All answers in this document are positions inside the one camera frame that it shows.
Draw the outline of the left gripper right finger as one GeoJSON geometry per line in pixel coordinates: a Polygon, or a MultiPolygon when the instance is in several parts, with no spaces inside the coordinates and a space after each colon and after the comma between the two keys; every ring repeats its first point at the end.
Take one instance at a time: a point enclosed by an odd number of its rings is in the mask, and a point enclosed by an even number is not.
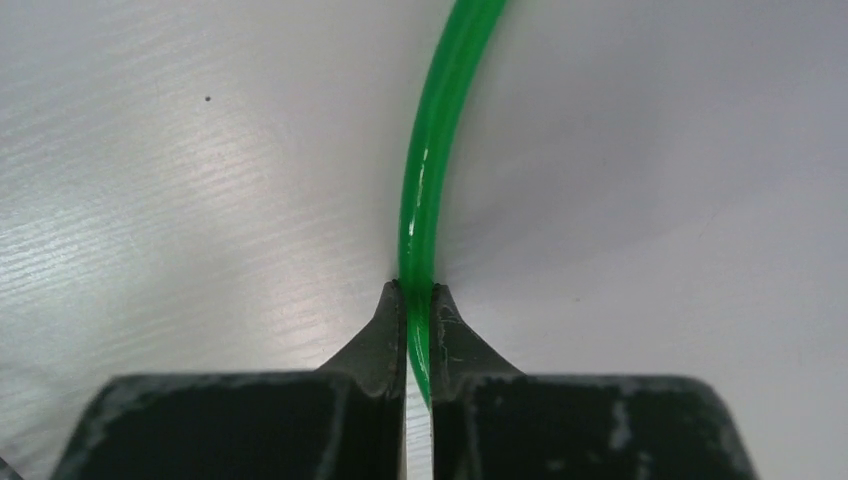
{"type": "Polygon", "coordinates": [[[432,291],[438,479],[753,479],[730,411],[685,376],[528,374],[432,291]]]}

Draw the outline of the green cable lock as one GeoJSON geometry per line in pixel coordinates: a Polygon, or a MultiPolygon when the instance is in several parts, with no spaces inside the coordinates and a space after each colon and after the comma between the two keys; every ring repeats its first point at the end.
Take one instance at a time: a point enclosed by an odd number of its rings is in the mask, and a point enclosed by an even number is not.
{"type": "Polygon", "coordinates": [[[407,307],[411,369],[432,404],[429,314],[447,167],[467,95],[504,0],[456,1],[432,56],[408,145],[399,208],[398,277],[407,307]]]}

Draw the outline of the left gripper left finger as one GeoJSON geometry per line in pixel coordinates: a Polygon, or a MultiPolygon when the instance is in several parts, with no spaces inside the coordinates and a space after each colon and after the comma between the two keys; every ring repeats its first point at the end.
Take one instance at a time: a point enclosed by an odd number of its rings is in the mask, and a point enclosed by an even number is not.
{"type": "Polygon", "coordinates": [[[314,370],[117,377],[89,403],[57,479],[397,479],[406,308],[397,282],[314,370]]]}

